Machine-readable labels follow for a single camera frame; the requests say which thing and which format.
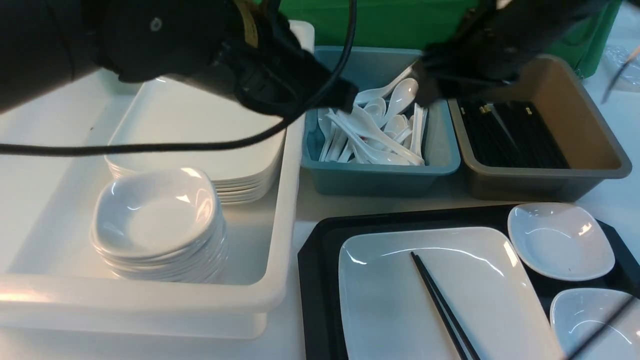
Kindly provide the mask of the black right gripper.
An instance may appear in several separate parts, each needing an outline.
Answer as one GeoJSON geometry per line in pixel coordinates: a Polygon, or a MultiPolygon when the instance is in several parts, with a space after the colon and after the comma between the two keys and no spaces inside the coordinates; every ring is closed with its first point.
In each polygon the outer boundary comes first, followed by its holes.
{"type": "Polygon", "coordinates": [[[414,102],[426,109],[440,100],[470,99],[494,89],[505,88],[519,80],[519,73],[491,79],[455,58],[451,46],[434,43],[423,48],[413,62],[418,82],[414,102]]]}

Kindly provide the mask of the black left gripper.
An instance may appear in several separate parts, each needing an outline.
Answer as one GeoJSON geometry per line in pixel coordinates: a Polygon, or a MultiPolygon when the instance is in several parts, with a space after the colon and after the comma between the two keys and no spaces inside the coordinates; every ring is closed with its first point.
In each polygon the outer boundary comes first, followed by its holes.
{"type": "Polygon", "coordinates": [[[266,116],[322,108],[349,110],[358,88],[342,77],[329,82],[331,75],[291,30],[261,30],[257,47],[239,37],[223,39],[200,73],[199,86],[266,116]]]}

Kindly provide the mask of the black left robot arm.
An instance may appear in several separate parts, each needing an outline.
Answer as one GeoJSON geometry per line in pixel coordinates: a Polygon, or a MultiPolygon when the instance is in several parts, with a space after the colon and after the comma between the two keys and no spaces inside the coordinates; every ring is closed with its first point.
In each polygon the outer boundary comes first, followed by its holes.
{"type": "Polygon", "coordinates": [[[357,87],[302,48],[276,0],[3,0],[1,111],[99,69],[161,77],[266,116],[349,110],[357,87]]]}

